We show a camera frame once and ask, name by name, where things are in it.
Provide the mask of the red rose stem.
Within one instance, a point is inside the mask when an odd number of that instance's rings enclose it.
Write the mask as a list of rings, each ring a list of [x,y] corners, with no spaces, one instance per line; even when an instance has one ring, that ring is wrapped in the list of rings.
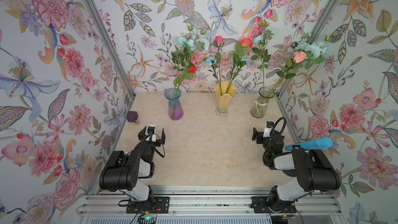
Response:
[[[179,69],[173,82],[174,88],[179,89],[185,80],[191,81],[194,79],[196,71],[197,67],[194,65]]]

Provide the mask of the light blue rose stem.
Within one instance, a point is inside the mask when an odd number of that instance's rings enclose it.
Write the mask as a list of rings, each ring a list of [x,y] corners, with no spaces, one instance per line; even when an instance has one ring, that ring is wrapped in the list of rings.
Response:
[[[207,54],[210,48],[208,38],[202,35],[190,34],[190,36],[179,36],[176,39],[175,51],[172,52],[173,70],[198,66],[201,64],[202,56]]]

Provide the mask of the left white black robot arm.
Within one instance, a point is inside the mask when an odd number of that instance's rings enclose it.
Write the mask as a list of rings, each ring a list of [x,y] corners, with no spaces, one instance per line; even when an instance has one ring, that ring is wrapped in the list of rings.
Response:
[[[155,126],[150,125],[139,132],[138,139],[130,152],[112,152],[99,177],[100,190],[126,195],[129,199],[122,200],[119,206],[125,207],[128,214],[167,214],[170,198],[155,197],[152,188],[141,182],[154,176],[154,156],[165,157],[165,152],[158,150],[164,147],[165,132],[162,130],[161,135],[157,135]]]

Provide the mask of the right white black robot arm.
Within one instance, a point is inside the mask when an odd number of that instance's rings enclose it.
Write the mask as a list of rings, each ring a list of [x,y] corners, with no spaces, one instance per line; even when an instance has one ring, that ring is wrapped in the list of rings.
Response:
[[[330,138],[285,146],[286,119],[268,121],[263,131],[253,129],[252,140],[264,148],[262,161],[270,170],[282,171],[292,180],[274,186],[266,197],[252,197],[250,207],[256,214],[297,213],[295,203],[315,191],[338,190],[341,178],[323,153],[332,147]]]

